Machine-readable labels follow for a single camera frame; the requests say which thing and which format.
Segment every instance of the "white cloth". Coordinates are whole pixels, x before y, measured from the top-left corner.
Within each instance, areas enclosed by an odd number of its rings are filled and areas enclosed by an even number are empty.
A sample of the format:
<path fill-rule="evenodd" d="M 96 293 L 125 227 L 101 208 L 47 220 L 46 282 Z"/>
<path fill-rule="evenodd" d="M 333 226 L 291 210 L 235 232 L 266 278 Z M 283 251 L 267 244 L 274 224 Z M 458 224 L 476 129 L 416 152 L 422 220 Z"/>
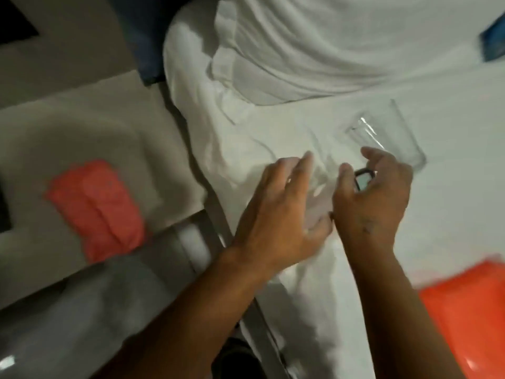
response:
<path fill-rule="evenodd" d="M 260 105 L 356 91 L 408 77 L 504 10 L 505 0 L 220 0 L 212 72 Z"/>
<path fill-rule="evenodd" d="M 232 230 L 263 166 L 278 157 L 312 150 L 313 186 L 334 183 L 341 162 L 363 165 L 343 129 L 357 112 L 394 98 L 428 158 L 414 180 L 396 242 L 409 278 L 422 285 L 503 254 L 505 63 L 256 107 L 209 77 L 218 45 L 211 29 L 215 6 L 216 0 L 198 0 L 179 13 L 167 34 L 164 59 L 193 153 Z M 288 363 L 305 377 L 373 377 L 360 300 L 335 233 L 317 257 L 282 272 L 257 299 Z"/>

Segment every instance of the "white bed sheet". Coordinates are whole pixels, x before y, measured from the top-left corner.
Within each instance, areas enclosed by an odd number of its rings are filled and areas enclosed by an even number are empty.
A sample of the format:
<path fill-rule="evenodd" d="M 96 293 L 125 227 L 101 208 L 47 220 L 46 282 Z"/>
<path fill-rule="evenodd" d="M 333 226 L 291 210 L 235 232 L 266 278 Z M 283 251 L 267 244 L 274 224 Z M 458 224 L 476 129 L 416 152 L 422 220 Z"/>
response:
<path fill-rule="evenodd" d="M 255 107 L 209 78 L 217 48 L 215 5 L 216 0 L 198 0 L 179 13 L 164 59 L 193 153 L 232 230 L 264 165 L 279 157 L 312 150 L 314 186 L 333 183 L 341 162 L 363 165 L 343 127 L 357 111 L 394 98 L 428 158 L 415 177 L 395 245 L 408 277 L 420 286 L 505 255 L 505 62 L 480 64 L 475 50 L 465 46 L 430 65 L 443 73 Z M 357 289 L 336 232 L 317 257 L 282 272 L 257 298 L 300 377 L 373 377 Z"/>

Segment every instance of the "orange object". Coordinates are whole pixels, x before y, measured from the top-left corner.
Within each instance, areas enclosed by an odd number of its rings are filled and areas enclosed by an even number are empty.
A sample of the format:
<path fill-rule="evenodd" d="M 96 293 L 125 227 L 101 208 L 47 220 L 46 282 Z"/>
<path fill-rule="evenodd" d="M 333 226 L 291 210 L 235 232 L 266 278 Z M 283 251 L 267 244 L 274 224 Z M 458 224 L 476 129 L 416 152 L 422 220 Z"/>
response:
<path fill-rule="evenodd" d="M 52 181 L 46 197 L 82 237 L 91 263 L 128 254 L 144 242 L 140 211 L 105 161 L 64 172 Z"/>
<path fill-rule="evenodd" d="M 484 261 L 420 296 L 467 378 L 505 377 L 505 264 Z"/>

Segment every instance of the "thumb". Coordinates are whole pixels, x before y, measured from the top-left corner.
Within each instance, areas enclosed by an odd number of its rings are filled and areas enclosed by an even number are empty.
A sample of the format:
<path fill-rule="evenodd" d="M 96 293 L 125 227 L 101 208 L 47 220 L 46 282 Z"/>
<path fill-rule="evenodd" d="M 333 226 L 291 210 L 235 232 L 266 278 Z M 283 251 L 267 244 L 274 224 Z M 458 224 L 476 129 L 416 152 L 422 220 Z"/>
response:
<path fill-rule="evenodd" d="M 343 163 L 338 169 L 337 188 L 335 193 L 350 196 L 354 193 L 354 169 L 351 165 Z"/>
<path fill-rule="evenodd" d="M 330 213 L 320 217 L 319 221 L 308 231 L 304 239 L 304 249 L 314 254 L 323 245 L 326 238 L 333 231 L 333 221 Z"/>

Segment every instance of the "person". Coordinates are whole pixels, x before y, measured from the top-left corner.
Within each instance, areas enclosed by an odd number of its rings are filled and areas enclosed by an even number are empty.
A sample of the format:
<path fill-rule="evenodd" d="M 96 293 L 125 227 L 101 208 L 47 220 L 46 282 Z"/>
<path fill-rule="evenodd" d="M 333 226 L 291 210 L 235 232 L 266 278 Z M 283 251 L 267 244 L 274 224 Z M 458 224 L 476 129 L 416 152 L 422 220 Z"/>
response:
<path fill-rule="evenodd" d="M 342 164 L 333 213 L 309 231 L 303 225 L 312 154 L 269 165 L 231 246 L 160 316 L 155 338 L 122 377 L 206 377 L 255 293 L 315 255 L 334 224 L 357 283 L 376 377 L 464 379 L 393 253 L 412 168 L 377 149 L 362 154 L 377 176 L 356 192 L 354 171 Z"/>

